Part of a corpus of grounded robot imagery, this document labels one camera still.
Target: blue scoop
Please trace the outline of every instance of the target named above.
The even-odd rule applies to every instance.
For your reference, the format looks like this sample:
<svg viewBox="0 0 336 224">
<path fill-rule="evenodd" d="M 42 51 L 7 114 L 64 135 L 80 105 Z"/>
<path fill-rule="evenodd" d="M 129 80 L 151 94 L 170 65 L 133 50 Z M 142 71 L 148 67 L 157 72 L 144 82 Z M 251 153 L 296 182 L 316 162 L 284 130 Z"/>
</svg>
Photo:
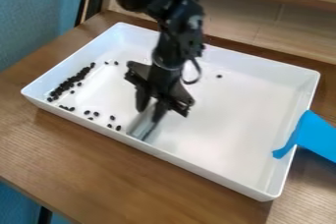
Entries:
<svg viewBox="0 0 336 224">
<path fill-rule="evenodd" d="M 336 163 L 336 129 L 310 110 L 301 117 L 285 146 L 273 151 L 273 156 L 282 158 L 295 144 Z"/>
</svg>

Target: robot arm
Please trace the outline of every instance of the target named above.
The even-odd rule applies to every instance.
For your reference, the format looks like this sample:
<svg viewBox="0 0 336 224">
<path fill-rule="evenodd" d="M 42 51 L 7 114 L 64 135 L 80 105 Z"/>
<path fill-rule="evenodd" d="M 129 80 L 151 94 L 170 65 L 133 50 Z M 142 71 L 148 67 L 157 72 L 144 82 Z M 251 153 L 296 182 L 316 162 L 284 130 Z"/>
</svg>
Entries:
<svg viewBox="0 0 336 224">
<path fill-rule="evenodd" d="M 187 117 L 194 99 L 184 84 L 194 84 L 201 75 L 196 57 L 201 56 L 203 10 L 197 0 L 117 0 L 126 10 L 142 12 L 154 18 L 160 36 L 152 52 L 152 64 L 147 66 L 129 62 L 125 79 L 136 87 L 137 109 L 142 112 L 151 97 L 157 99 L 152 117 L 154 123 L 168 110 Z M 184 81 L 186 62 L 190 60 L 198 71 L 198 78 Z"/>
</svg>

